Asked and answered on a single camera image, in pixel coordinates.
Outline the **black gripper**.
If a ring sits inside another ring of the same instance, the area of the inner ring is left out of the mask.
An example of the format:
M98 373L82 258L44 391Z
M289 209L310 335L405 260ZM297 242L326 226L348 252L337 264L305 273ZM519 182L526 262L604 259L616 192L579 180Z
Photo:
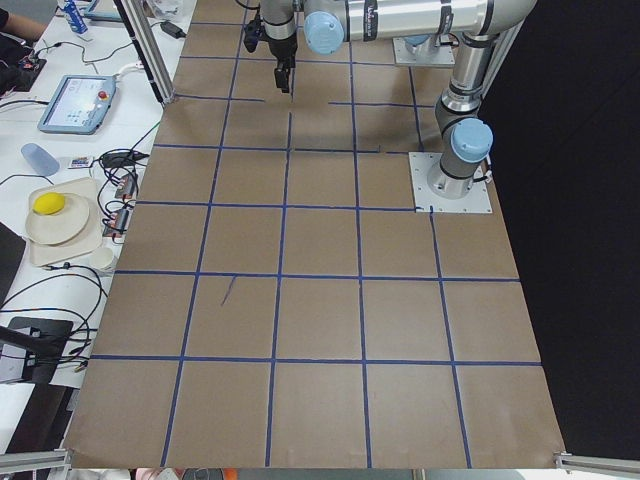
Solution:
M269 38L269 49L276 58L277 64L274 69L274 79L276 87L285 94L290 90L290 70L295 67L295 55L297 52L297 36L291 35L286 39Z

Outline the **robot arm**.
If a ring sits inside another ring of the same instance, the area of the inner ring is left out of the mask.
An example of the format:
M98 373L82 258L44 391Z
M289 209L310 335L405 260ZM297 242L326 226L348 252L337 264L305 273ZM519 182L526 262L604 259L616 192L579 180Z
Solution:
M265 41L276 59L275 83L290 91L298 48L296 14L304 14L306 44L330 55L345 42L435 36L459 32L459 52L448 87L436 104L443 136L475 117L483 83L499 35L526 19L534 1L261 1L254 19L244 27L245 48L253 52Z

